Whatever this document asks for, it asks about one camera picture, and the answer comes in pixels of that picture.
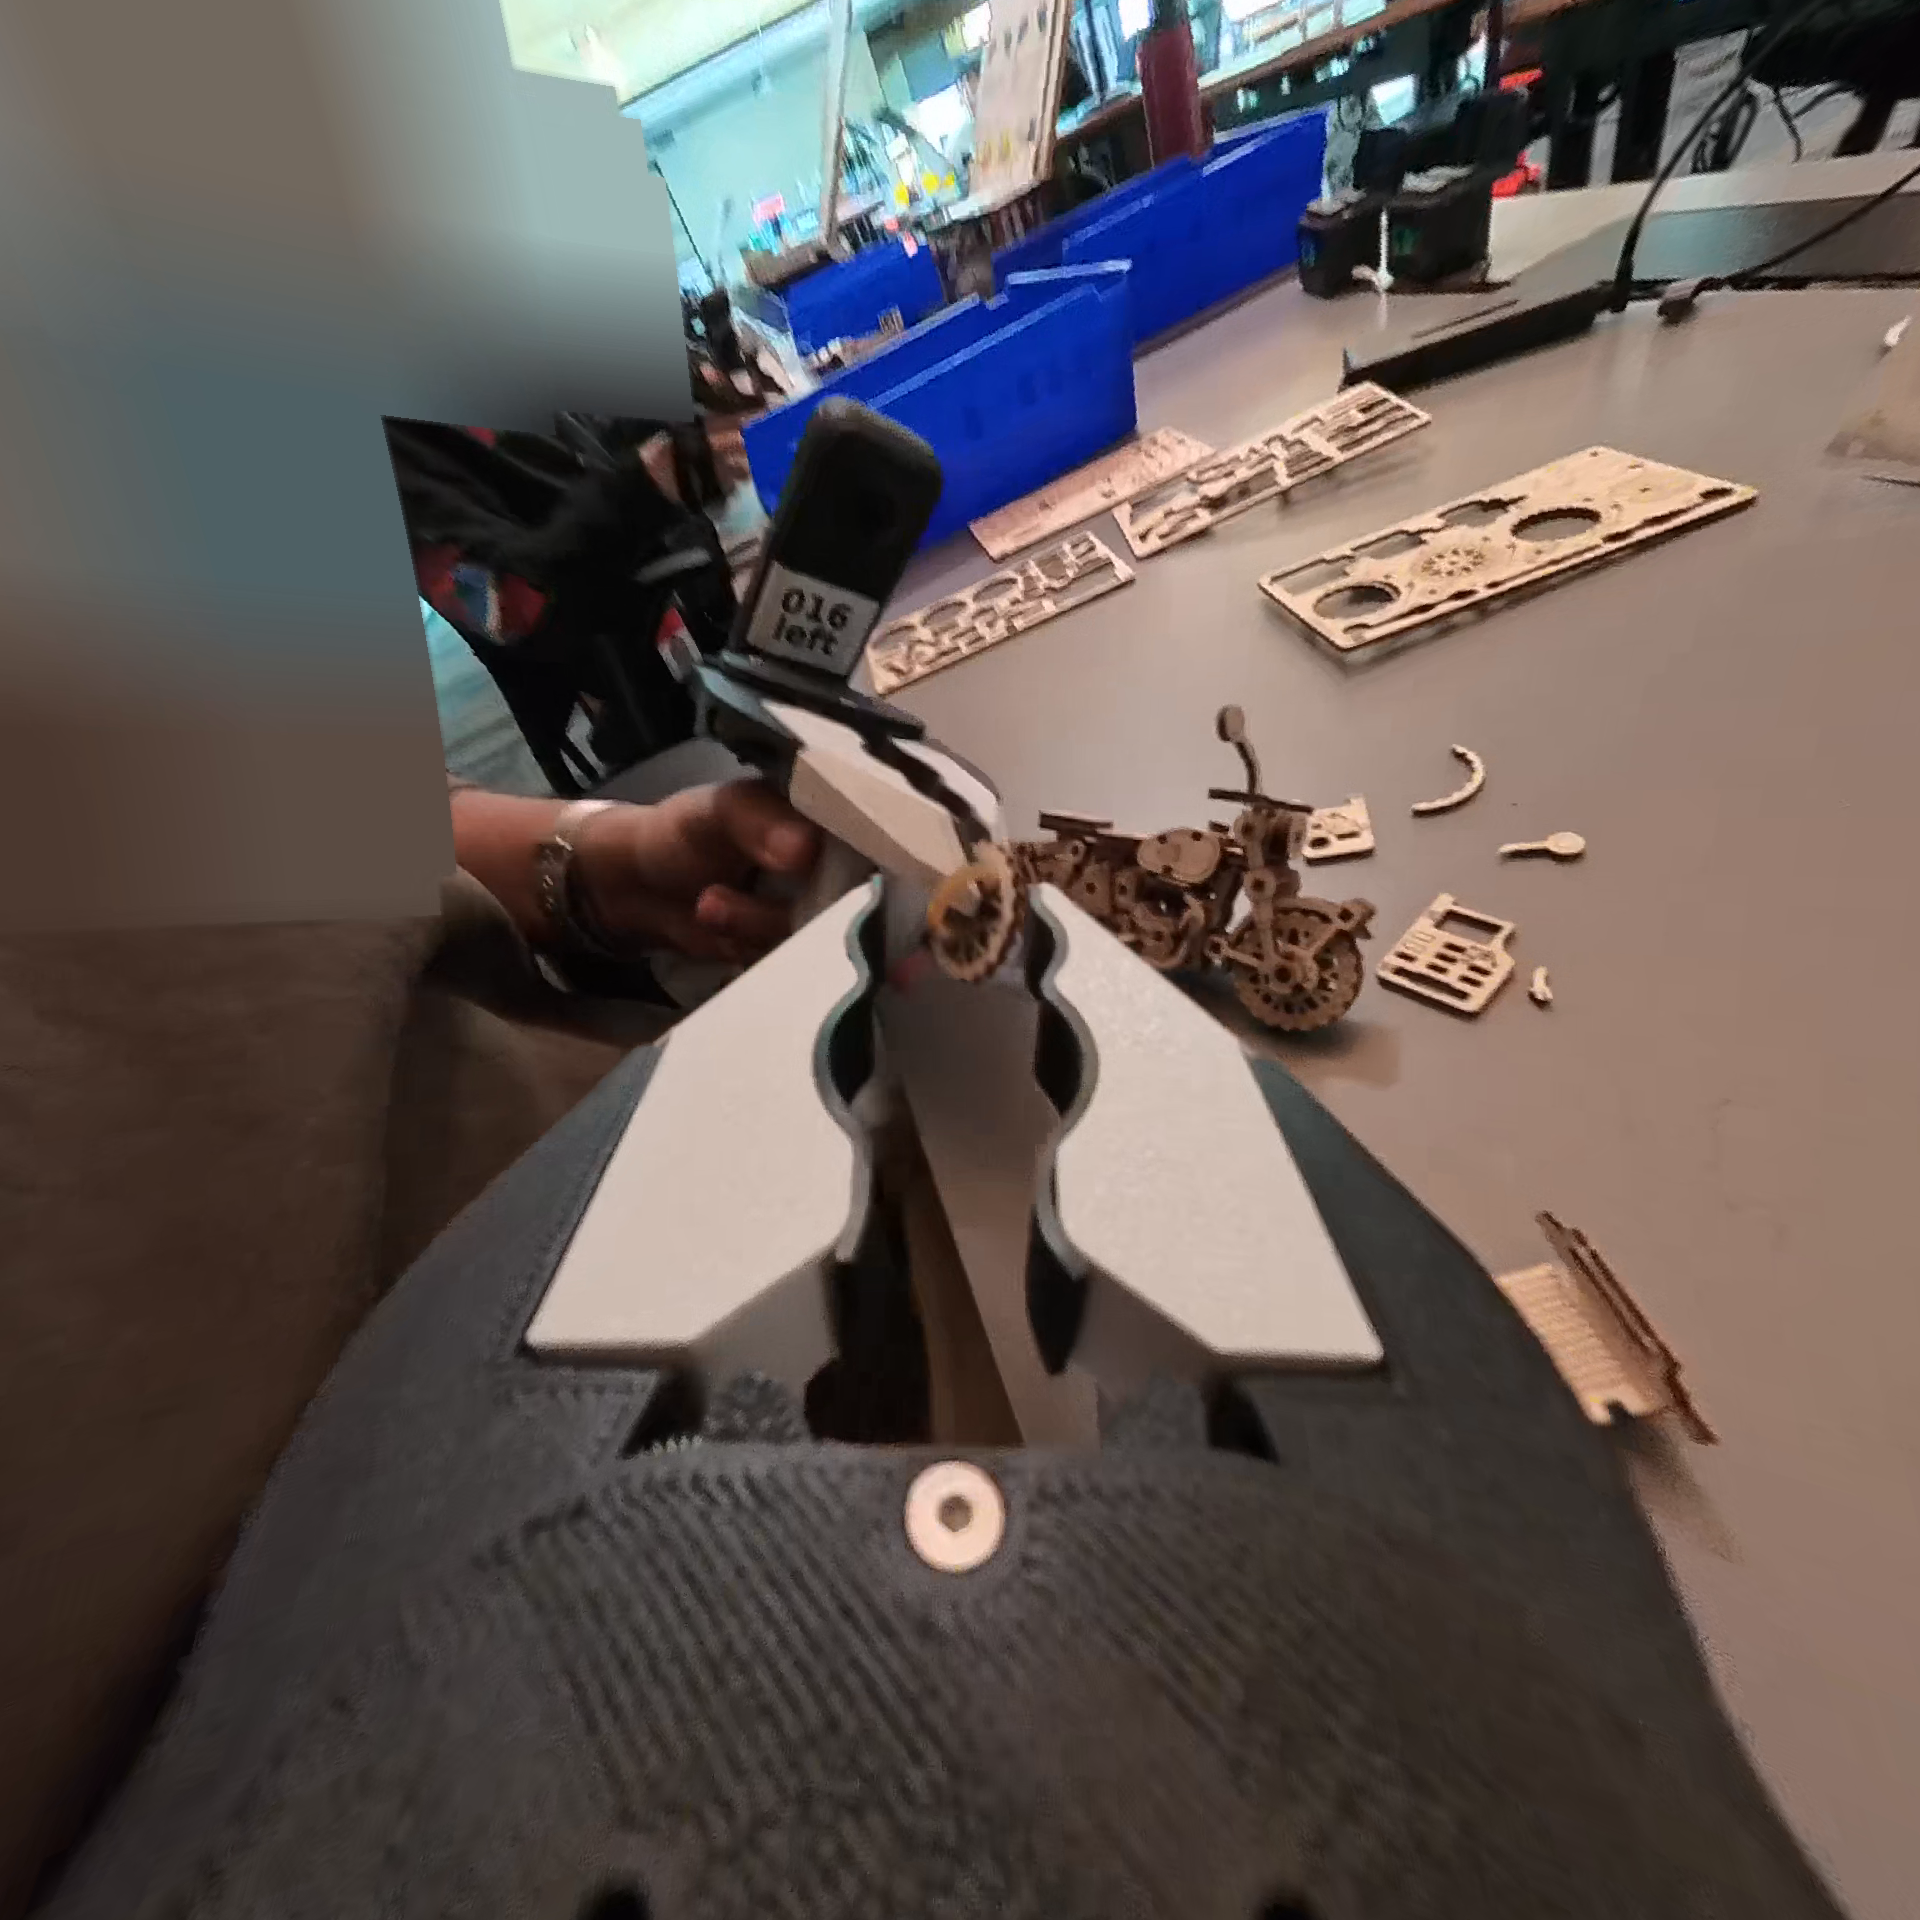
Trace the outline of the standing wooden board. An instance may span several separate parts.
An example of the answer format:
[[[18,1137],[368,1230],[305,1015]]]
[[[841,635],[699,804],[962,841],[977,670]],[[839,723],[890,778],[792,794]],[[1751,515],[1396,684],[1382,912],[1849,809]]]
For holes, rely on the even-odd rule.
[[[990,6],[974,96],[974,196],[1014,196],[1050,177],[1071,25],[1071,2]]]

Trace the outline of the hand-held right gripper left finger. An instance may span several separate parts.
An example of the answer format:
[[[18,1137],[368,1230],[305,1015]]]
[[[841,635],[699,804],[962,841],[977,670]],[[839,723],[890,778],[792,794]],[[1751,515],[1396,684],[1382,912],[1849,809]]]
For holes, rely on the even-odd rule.
[[[636,1363],[702,1392],[801,1398],[836,1355],[834,1280],[874,1211],[874,996],[884,905],[866,880],[662,1044],[523,1342]]]

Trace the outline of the clear plastic bag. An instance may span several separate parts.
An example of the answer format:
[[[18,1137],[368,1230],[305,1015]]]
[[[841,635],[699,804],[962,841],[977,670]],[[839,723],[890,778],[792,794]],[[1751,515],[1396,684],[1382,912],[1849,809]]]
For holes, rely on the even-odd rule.
[[[1825,455],[1851,473],[1918,487],[1918,319],[1888,331],[1874,375]]]

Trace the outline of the wooden ribbed tray part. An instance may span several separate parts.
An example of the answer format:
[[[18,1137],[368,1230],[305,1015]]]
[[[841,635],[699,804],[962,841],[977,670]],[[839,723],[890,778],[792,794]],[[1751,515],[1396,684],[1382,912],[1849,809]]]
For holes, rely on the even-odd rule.
[[[1722,1438],[1696,1403],[1676,1350],[1601,1248],[1547,1209],[1537,1215],[1537,1225],[1547,1259],[1495,1275],[1495,1286],[1582,1416],[1602,1430],[1672,1425],[1691,1444],[1714,1448]]]

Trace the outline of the long wooden parts sheet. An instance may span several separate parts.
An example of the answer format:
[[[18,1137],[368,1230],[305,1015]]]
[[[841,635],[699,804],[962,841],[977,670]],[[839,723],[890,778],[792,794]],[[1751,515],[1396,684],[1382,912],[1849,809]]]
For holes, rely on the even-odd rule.
[[[1152,560],[1226,522],[1371,458],[1431,426],[1426,409],[1362,382],[1230,448],[1211,450],[1114,513],[1134,560]]]

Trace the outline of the wooden sheet with oval cutouts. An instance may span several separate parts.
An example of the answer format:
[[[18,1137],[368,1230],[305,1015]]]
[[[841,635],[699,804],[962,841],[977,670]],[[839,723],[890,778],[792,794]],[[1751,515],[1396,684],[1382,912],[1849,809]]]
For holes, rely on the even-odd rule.
[[[968,590],[884,619],[866,652],[872,692],[892,699],[1131,584],[1129,563],[1099,538],[1071,536]]]

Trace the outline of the person's brown sweater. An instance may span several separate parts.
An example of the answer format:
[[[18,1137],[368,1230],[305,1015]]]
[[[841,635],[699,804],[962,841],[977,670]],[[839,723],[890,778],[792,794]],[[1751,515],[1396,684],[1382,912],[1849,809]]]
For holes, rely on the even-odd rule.
[[[140,1746],[288,1434],[400,1271],[672,1015],[434,919],[7,930],[3,1902]]]

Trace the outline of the wooden grid panel piece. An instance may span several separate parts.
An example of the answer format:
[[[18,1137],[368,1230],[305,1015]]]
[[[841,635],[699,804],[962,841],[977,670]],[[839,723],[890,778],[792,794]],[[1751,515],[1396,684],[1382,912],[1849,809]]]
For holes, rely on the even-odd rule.
[[[1516,975],[1518,923],[1441,895],[1378,958],[1377,982],[1454,1017],[1478,1019]]]

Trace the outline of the small blue plastic bin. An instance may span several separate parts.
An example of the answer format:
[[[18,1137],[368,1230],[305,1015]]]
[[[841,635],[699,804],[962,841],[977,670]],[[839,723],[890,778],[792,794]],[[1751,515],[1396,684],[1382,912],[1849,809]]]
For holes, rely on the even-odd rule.
[[[944,273],[930,246],[896,234],[828,263],[782,290],[784,324],[801,354],[833,344],[912,329],[946,305]]]

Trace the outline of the black battery charger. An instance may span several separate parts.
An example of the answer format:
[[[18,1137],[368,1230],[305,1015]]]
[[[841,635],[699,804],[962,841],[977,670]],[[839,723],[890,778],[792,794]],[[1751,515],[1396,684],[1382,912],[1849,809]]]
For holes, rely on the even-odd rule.
[[[1308,203],[1298,222],[1298,282],[1310,297],[1332,300],[1377,286],[1388,195],[1348,187]]]
[[[1484,273],[1495,171],[1442,166],[1407,174],[1386,203],[1386,270],[1395,288],[1426,288]]]

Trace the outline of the wooden sheet with round holes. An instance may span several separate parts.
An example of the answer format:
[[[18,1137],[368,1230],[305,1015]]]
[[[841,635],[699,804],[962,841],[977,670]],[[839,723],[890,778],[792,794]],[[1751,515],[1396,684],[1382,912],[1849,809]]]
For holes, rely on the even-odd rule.
[[[1591,447],[1275,567],[1257,588],[1336,662],[1371,664],[1755,502],[1736,481]]]

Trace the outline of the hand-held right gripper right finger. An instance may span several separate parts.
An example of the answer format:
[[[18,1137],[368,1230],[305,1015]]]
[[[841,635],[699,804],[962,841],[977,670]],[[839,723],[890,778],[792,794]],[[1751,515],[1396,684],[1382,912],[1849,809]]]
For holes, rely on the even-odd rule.
[[[1386,1382],[1257,1060],[1072,904],[1027,902],[1044,1106],[1024,1225],[1022,1434],[1092,1434],[1155,1383]]]

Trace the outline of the dark red bottle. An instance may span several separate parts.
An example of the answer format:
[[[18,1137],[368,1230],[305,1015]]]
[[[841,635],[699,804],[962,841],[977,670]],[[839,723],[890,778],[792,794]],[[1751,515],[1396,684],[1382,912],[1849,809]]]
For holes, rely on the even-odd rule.
[[[1210,118],[1202,104],[1186,2],[1152,2],[1137,42],[1145,146],[1152,168],[1202,158]]]

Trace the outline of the grey desk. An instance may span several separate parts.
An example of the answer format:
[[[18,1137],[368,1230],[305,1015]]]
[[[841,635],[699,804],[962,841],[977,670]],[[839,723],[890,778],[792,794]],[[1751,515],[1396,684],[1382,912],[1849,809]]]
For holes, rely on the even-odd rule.
[[[1825,455],[1912,288],[1636,307],[1431,390],[1425,433],[902,697],[1011,827],[1362,795],[1328,889],[1382,953],[1516,922],[1478,1019],[1371,983],[1282,1063],[1491,1271],[1560,1215],[1676,1350],[1714,1448],[1630,1452],[1731,1715],[1851,1916],[1915,1916],[1915,490]],[[1748,486],[1728,519],[1371,664],[1257,580],[1586,447]],[[1487,762],[1478,801],[1418,822]],[[1577,862],[1503,843],[1580,832]],[[1547,968],[1555,1002],[1530,1002]]]

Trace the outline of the wooden gear wheel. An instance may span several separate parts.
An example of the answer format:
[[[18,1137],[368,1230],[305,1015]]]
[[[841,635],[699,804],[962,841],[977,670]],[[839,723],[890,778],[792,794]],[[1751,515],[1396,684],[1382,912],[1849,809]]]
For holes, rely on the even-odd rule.
[[[968,867],[946,875],[927,910],[927,950],[952,982],[977,985],[1014,956],[1024,927],[1024,878],[1017,857],[985,841]]]

